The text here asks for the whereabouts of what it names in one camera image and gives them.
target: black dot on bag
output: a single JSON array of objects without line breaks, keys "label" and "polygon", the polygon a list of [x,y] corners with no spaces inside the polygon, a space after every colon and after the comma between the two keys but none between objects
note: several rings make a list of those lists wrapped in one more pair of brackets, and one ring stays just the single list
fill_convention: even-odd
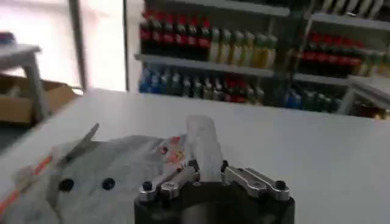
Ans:
[{"label": "black dot on bag", "polygon": [[103,180],[102,182],[102,187],[103,189],[105,189],[106,191],[109,191],[111,189],[113,189],[115,186],[115,180],[112,179],[112,178],[106,178]]},{"label": "black dot on bag", "polygon": [[72,190],[74,181],[72,179],[66,178],[60,182],[58,185],[59,191],[69,192]]}]

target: white table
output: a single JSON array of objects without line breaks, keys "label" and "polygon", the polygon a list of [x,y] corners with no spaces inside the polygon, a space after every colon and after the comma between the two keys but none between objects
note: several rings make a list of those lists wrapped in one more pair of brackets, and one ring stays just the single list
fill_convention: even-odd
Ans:
[{"label": "white table", "polygon": [[338,114],[348,114],[356,96],[364,97],[379,107],[390,109],[390,78],[382,76],[350,76],[349,88],[342,99]]},{"label": "white table", "polygon": [[388,223],[390,122],[206,100],[95,90],[25,135],[0,157],[0,194],[15,169],[54,145],[83,136],[168,137],[185,131],[189,114],[214,119],[225,159],[285,180],[296,223]]},{"label": "white table", "polygon": [[30,95],[34,103],[35,117],[42,121],[48,116],[48,108],[43,97],[43,87],[35,53],[38,46],[28,44],[0,44],[0,71],[22,67],[29,81]]}]

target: store shelf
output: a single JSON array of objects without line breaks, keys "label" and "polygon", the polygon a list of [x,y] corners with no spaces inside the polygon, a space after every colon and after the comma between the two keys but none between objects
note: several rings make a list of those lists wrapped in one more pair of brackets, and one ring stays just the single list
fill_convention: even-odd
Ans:
[{"label": "store shelf", "polygon": [[286,17],[290,10],[284,7],[274,7],[270,5],[254,4],[249,2],[226,1],[226,0],[169,0],[187,4],[202,5],[218,9],[229,9],[244,12],[259,13],[264,15]]},{"label": "store shelf", "polygon": [[341,86],[348,85],[348,79],[324,77],[318,75],[308,75],[302,73],[295,74],[294,79],[298,81],[315,82],[315,83],[323,83],[323,84],[330,84],[330,85],[341,85]]},{"label": "store shelf", "polygon": [[390,23],[383,21],[376,21],[371,19],[362,19],[349,16],[330,15],[326,13],[315,13],[312,18],[315,22],[339,24],[345,26],[353,26],[375,30],[390,31]]},{"label": "store shelf", "polygon": [[161,65],[180,66],[194,69],[206,69],[211,71],[221,71],[245,75],[255,75],[258,77],[272,77],[273,71],[268,69],[238,67],[232,65],[216,64],[207,61],[194,61],[181,58],[171,58],[158,55],[135,54],[135,59],[147,63],[156,63]]}]

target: white table leg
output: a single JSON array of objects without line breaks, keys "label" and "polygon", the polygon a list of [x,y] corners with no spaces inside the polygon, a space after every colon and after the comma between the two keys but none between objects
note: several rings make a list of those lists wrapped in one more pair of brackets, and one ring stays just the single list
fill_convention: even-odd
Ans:
[{"label": "white table leg", "polygon": [[356,93],[354,90],[350,87],[348,88],[347,94],[342,98],[341,104],[337,110],[338,114],[348,114],[349,111],[352,109],[353,103],[356,98]]},{"label": "white table leg", "polygon": [[48,117],[49,112],[46,105],[46,99],[44,98],[37,59],[34,54],[29,57],[29,62],[27,65],[23,66],[23,69],[29,82],[30,95],[34,103],[35,118],[36,121],[39,122]]}]

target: cardboard box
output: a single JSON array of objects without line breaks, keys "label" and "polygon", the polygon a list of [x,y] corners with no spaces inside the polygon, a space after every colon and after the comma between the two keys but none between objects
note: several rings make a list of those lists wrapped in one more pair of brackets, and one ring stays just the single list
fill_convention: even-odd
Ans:
[{"label": "cardboard box", "polygon": [[[77,97],[73,90],[64,83],[42,81],[48,109],[56,113],[64,105]],[[8,96],[5,92],[18,86],[21,96]],[[28,80],[24,77],[12,77],[0,74],[0,122],[33,124],[34,105],[29,97]]]}]

